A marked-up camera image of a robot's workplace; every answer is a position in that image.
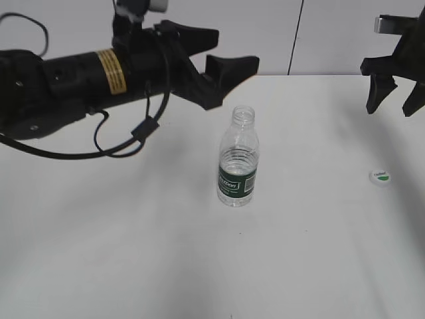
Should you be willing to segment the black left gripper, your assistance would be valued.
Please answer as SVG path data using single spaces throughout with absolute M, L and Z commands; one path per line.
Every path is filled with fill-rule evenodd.
M 135 99 L 174 94 L 205 110 L 258 72 L 257 56 L 220 58 L 207 55 L 201 74 L 190 57 L 218 46 L 219 31 L 162 20 L 144 29 L 139 22 L 115 14 L 112 45 L 123 62 L 127 95 Z

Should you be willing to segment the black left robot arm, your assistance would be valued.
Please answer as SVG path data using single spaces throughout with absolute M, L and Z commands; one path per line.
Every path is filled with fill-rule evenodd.
M 163 20 L 142 28 L 115 17 L 108 49 L 45 60 L 31 51 L 1 52 L 1 133 L 43 138 L 99 110 L 164 93 L 205 110 L 222 105 L 258 72 L 257 56 L 208 55 L 204 72 L 191 61 L 218 44 L 215 29 Z

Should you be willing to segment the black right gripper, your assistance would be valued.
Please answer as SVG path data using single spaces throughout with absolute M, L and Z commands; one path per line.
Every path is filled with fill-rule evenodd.
M 373 114 L 382 101 L 398 86 L 393 76 L 416 81 L 406 99 L 402 111 L 406 117 L 412 116 L 424 106 L 424 12 L 417 17 L 402 18 L 403 33 L 391 55 L 364 58 L 360 70 L 371 80 L 366 104 L 368 114 Z

